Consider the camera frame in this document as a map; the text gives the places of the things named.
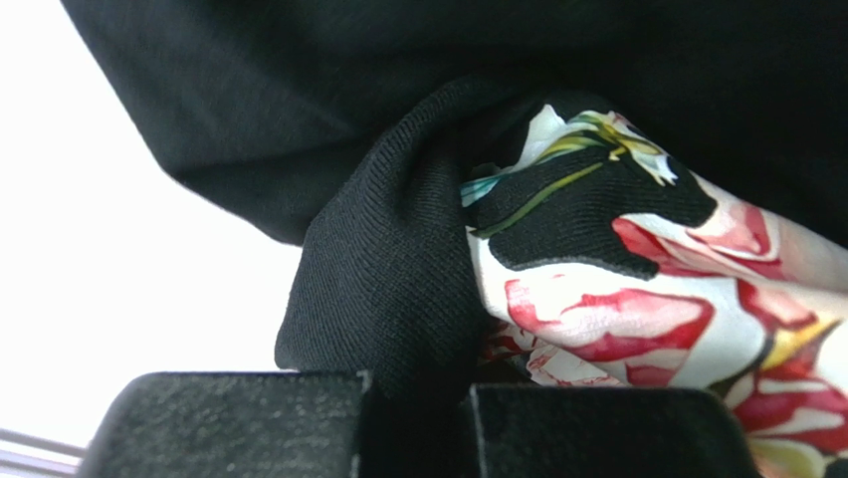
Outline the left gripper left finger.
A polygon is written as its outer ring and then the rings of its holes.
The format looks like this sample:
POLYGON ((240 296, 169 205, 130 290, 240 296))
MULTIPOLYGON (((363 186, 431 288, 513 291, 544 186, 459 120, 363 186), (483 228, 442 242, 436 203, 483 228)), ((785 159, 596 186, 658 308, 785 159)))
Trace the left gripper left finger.
POLYGON ((355 477, 366 372, 156 372, 106 412, 78 474, 355 477))

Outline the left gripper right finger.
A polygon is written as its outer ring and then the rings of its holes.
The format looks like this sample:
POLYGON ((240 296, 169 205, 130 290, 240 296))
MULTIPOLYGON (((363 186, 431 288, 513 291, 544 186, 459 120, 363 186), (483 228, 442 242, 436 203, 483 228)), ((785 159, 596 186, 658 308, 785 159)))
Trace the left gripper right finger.
POLYGON ((476 385, 467 410, 480 477, 758 474, 740 426, 708 392, 476 385))

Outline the black floral t-shirt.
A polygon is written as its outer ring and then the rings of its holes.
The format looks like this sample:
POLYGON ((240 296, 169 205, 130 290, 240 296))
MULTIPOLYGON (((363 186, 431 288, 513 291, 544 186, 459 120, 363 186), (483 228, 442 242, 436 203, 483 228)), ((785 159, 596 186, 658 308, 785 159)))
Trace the black floral t-shirt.
POLYGON ((276 372, 355 477, 480 477, 476 385, 693 389, 847 473, 843 1, 67 1, 161 169, 300 249, 276 372))

